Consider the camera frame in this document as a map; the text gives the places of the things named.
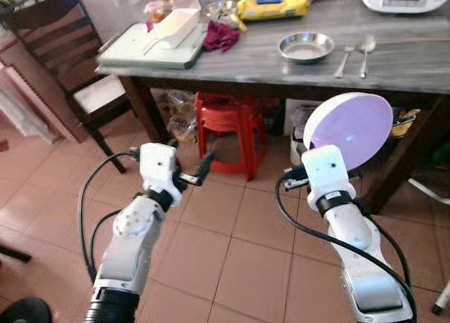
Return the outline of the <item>pink round plate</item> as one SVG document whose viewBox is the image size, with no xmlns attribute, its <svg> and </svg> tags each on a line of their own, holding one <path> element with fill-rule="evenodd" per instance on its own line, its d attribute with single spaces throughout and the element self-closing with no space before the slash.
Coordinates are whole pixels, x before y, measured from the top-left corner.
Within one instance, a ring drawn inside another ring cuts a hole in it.
<svg viewBox="0 0 450 323">
<path fill-rule="evenodd" d="M 382 96 L 350 92 L 319 104 L 303 127 L 303 146 L 312 150 L 334 145 L 348 170 L 369 161 L 391 132 L 392 107 Z"/>
</svg>

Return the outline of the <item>clear plastic bag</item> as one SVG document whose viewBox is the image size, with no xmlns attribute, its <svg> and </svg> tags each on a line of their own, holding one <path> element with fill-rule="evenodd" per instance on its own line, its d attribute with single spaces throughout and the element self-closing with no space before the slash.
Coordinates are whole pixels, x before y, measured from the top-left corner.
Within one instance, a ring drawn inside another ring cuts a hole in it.
<svg viewBox="0 0 450 323">
<path fill-rule="evenodd" d="M 165 97 L 170 114 L 167 125 L 169 133 L 181 143 L 196 144 L 195 94 L 180 89 L 167 89 Z"/>
</svg>

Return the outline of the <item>grey wooden dining table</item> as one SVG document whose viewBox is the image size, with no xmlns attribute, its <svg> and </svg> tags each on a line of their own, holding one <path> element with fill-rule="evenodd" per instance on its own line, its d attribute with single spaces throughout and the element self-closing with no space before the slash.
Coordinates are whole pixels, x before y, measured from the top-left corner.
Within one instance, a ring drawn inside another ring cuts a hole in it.
<svg viewBox="0 0 450 323">
<path fill-rule="evenodd" d="M 297 32 L 326 34 L 337 47 L 374 36 L 366 78 L 358 75 L 358 61 L 350 61 L 350 72 L 336 78 L 337 52 L 312 65 L 284 59 L 278 46 Z M 101 65 L 97 72 L 120 79 L 149 139 L 160 143 L 170 134 L 152 98 L 154 88 L 309 101 L 357 91 L 382 96 L 392 106 L 418 108 L 420 114 L 401 143 L 368 176 L 364 200 L 379 210 L 449 134 L 450 5 L 422 14 L 388 15 L 370 11 L 360 0 L 315 0 L 305 17 L 250 22 L 231 50 L 203 53 L 187 70 Z"/>
</svg>

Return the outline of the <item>pale green tray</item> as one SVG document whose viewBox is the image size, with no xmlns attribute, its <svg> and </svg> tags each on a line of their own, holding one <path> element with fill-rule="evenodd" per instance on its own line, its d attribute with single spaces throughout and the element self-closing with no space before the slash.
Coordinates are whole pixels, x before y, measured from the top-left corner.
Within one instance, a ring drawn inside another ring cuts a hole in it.
<svg viewBox="0 0 450 323">
<path fill-rule="evenodd" d="M 198 23 L 176 46 L 157 41 L 144 24 L 136 23 L 107 43 L 97 57 L 99 65 L 189 69 L 196 63 L 207 27 Z"/>
</svg>

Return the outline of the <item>steel fork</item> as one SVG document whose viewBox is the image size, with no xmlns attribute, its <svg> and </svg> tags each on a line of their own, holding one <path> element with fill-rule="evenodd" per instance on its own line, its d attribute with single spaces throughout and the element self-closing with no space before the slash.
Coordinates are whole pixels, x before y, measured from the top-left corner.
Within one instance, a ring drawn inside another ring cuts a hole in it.
<svg viewBox="0 0 450 323">
<path fill-rule="evenodd" d="M 345 75 L 346 64 L 351 55 L 356 52 L 355 46 L 345 46 L 343 49 L 343 58 L 340 65 L 335 69 L 334 78 L 342 78 Z"/>
</svg>

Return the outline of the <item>white oblong plastic container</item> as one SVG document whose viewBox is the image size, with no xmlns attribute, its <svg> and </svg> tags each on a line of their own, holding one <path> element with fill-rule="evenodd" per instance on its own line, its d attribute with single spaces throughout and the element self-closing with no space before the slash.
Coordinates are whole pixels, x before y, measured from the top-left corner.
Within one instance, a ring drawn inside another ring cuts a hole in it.
<svg viewBox="0 0 450 323">
<path fill-rule="evenodd" d="M 150 41 L 143 50 L 143 55 L 148 55 L 157 44 L 162 44 L 161 49 L 177 49 L 196 30 L 199 16 L 199 8 L 177 8 L 171 11 L 149 31 Z"/>
</svg>

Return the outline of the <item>maroon cloth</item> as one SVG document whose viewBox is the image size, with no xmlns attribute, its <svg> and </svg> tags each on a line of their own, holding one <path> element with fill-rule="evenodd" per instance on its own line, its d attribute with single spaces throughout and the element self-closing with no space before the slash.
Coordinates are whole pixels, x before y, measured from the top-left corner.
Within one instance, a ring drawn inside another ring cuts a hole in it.
<svg viewBox="0 0 450 323">
<path fill-rule="evenodd" d="M 240 30 L 235 30 L 224 23 L 210 20 L 207 23 L 207 34 L 202 44 L 206 51 L 220 50 L 224 53 L 232 49 L 240 37 Z"/>
</svg>

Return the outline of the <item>steel spoon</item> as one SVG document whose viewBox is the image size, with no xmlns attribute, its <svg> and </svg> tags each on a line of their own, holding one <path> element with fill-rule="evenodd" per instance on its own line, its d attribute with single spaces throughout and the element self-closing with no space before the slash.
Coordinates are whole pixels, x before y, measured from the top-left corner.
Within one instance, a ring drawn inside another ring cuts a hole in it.
<svg viewBox="0 0 450 323">
<path fill-rule="evenodd" d="M 359 72 L 359 77 L 362 79 L 366 79 L 368 76 L 368 56 L 376 48 L 376 44 L 376 39 L 373 34 L 367 34 L 358 46 L 358 49 L 364 56 Z"/>
</svg>

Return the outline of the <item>clear tub with red food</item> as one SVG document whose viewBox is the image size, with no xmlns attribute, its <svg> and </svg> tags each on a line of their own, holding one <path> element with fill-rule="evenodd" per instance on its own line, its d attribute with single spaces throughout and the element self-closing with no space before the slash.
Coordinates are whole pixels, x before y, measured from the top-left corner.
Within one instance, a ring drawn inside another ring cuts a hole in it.
<svg viewBox="0 0 450 323">
<path fill-rule="evenodd" d="M 171 4 L 163 0 L 148 2 L 144 7 L 144 12 L 148 15 L 148 20 L 154 24 L 164 20 L 171 11 Z"/>
</svg>

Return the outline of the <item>steel bowl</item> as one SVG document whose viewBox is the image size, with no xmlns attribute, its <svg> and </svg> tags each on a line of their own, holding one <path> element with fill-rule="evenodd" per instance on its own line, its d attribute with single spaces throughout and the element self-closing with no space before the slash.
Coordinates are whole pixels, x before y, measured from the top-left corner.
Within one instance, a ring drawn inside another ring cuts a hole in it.
<svg viewBox="0 0 450 323">
<path fill-rule="evenodd" d="M 289 34 L 278 43 L 281 56 L 297 65 L 311 65 L 327 57 L 335 42 L 327 34 L 298 32 Z"/>
</svg>

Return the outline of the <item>glass bowl with food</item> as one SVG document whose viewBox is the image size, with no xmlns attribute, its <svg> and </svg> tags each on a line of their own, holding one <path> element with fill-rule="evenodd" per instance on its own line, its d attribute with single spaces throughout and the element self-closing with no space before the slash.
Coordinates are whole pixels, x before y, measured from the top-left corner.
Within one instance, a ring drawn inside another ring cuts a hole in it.
<svg viewBox="0 0 450 323">
<path fill-rule="evenodd" d="M 232 27 L 238 26 L 237 1 L 221 0 L 207 4 L 203 9 L 209 20 L 214 20 Z"/>
</svg>

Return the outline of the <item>dark wooden chair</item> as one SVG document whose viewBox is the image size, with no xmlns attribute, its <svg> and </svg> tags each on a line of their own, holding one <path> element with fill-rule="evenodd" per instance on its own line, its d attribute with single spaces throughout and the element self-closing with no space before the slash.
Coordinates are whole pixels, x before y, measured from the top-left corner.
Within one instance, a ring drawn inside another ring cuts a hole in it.
<svg viewBox="0 0 450 323">
<path fill-rule="evenodd" d="M 110 147 L 102 127 L 132 110 L 120 79 L 96 72 L 103 41 L 82 0 L 41 0 L 0 13 L 15 53 L 0 51 L 37 108 L 67 139 L 91 137 L 105 156 Z"/>
</svg>

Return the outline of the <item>white metal stand leg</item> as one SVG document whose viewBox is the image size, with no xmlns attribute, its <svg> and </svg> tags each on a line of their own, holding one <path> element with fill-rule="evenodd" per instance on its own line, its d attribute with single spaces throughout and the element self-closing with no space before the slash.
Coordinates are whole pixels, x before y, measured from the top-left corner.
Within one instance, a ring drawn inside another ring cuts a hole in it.
<svg viewBox="0 0 450 323">
<path fill-rule="evenodd" d="M 424 184 L 421 184 L 421 182 L 418 182 L 417 179 L 409 178 L 408 182 L 409 184 L 414 185 L 415 188 L 417 188 L 419 191 L 422 191 L 424 192 L 424 194 L 427 194 L 428 197 L 433 198 L 433 200 L 441 202 L 447 206 L 450 205 L 449 198 L 441 197 L 440 195 L 436 194 L 436 192 L 431 191 L 430 188 L 428 188 Z M 444 312 L 444 309 L 446 309 L 446 305 L 449 303 L 449 297 L 450 297 L 450 282 L 448 281 L 446 287 L 444 287 L 444 290 L 441 291 L 437 300 L 432 305 L 431 313 L 440 316 Z"/>
</svg>

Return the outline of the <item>yellow wet wipes pack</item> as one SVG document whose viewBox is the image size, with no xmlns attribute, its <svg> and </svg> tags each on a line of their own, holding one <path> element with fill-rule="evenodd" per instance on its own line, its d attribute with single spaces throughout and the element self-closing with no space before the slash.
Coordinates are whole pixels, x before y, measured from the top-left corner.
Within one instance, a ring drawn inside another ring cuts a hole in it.
<svg viewBox="0 0 450 323">
<path fill-rule="evenodd" d="M 241 0 L 237 15 L 242 21 L 301 17 L 309 11 L 309 0 Z"/>
</svg>

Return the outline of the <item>black robot foot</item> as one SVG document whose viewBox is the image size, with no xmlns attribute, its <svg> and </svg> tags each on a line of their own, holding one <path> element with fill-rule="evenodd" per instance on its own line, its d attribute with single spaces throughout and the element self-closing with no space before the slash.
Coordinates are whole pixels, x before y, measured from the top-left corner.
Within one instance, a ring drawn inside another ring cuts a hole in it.
<svg viewBox="0 0 450 323">
<path fill-rule="evenodd" d="M 0 311 L 0 323 L 53 323 L 46 301 L 37 297 L 20 298 Z"/>
</svg>

